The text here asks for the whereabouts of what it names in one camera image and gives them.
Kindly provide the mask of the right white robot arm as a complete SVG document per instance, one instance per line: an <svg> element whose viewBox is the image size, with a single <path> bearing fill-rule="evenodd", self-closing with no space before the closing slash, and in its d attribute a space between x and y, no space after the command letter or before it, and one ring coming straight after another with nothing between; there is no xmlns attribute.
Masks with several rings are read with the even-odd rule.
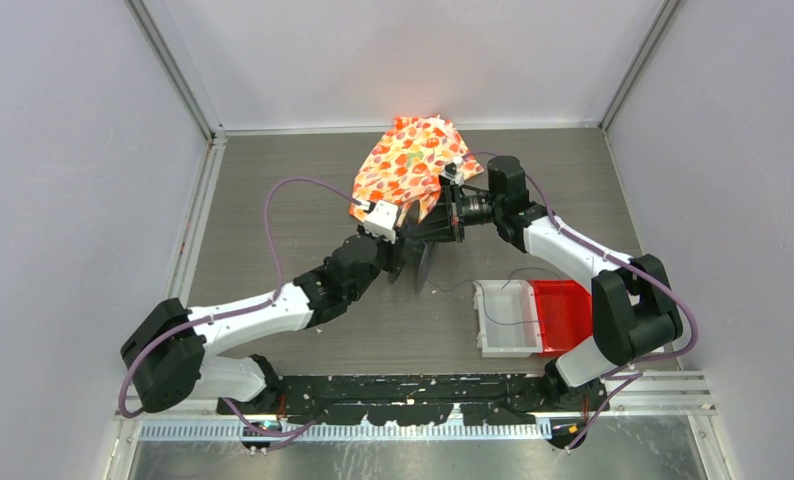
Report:
<svg viewBox="0 0 794 480"><path fill-rule="evenodd" d="M570 228L547 200L531 199L531 179L518 158L491 158L485 189L441 180L432 211L422 221L406 218L408 244L460 242L467 227L493 224L504 242L549 262L591 296L591 335L545 367L543 392L553 408L571 409L583 385L683 334L681 302L663 263L653 255L622 256Z"/></svg>

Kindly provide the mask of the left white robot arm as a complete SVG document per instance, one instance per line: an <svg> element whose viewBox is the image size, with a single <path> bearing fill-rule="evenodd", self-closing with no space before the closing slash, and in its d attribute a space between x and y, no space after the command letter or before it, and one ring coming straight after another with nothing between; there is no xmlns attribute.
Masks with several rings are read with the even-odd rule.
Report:
<svg viewBox="0 0 794 480"><path fill-rule="evenodd" d="M364 231L323 263L265 294L207 307L159 302L120 349L127 367L122 416L166 411L182 401L227 398L271 412L280 398L265 361L226 352L271 335L318 327L345 314L383 272L400 273L405 240Z"/></svg>

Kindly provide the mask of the black cable spool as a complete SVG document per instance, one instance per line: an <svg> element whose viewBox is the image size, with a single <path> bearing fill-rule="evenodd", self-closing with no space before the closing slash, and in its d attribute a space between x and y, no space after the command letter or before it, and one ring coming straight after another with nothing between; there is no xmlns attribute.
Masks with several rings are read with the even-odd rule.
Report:
<svg viewBox="0 0 794 480"><path fill-rule="evenodd" d="M387 281L394 284L406 273L413 279L414 291L420 293L427 283L437 245L414 234L420 226L420 203L412 202L405 213L392 253L393 269L388 273Z"/></svg>

